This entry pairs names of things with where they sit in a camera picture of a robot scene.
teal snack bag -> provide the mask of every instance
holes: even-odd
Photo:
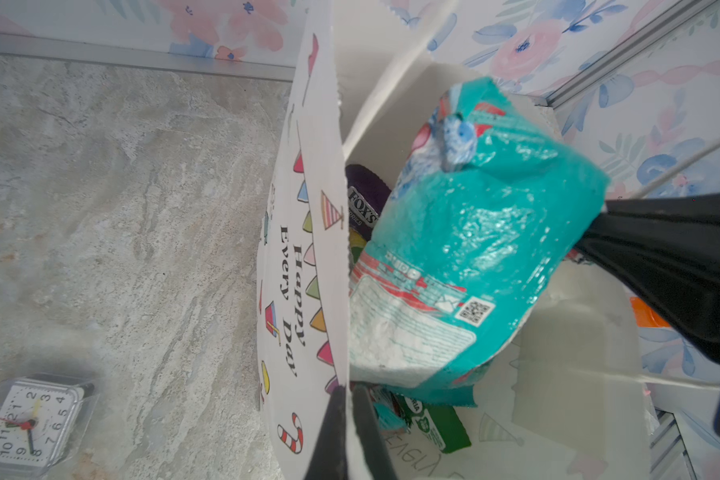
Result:
[[[607,185],[489,78],[451,87],[350,276],[350,378],[472,406]]]

transparent clock case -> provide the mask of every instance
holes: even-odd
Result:
[[[64,426],[65,442],[59,445],[58,452],[54,452],[48,463],[41,466],[22,466],[0,462],[0,474],[13,475],[25,478],[39,478],[45,475],[50,468],[73,457],[80,447],[88,421],[93,413],[98,399],[95,380],[81,379],[70,376],[55,375],[52,373],[35,373],[33,375],[8,379],[0,382],[0,408],[8,397],[10,388],[18,382],[54,384],[63,386],[75,392],[77,401],[72,405],[75,411],[70,415],[70,424]]]

white clock face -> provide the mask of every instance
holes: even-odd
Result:
[[[79,393],[67,387],[17,383],[0,408],[0,462],[45,466],[67,441]]]

gray marble surface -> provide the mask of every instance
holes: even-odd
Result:
[[[96,376],[48,478],[281,478],[256,245],[288,84],[0,57],[0,380]]]

clock hand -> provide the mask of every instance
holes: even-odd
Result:
[[[32,443],[32,428],[27,430],[27,440],[29,442],[29,454],[34,455],[34,444]]]
[[[9,423],[11,425],[19,426],[19,427],[21,427],[22,430],[31,430],[32,428],[34,428],[34,424],[35,424],[34,420],[27,420],[26,422],[22,422],[22,423],[14,422],[12,420],[8,420],[7,418],[0,418],[0,420],[2,420],[3,422]]]
[[[32,408],[32,418],[38,417],[38,409],[40,408],[40,399],[34,401],[34,407]]]

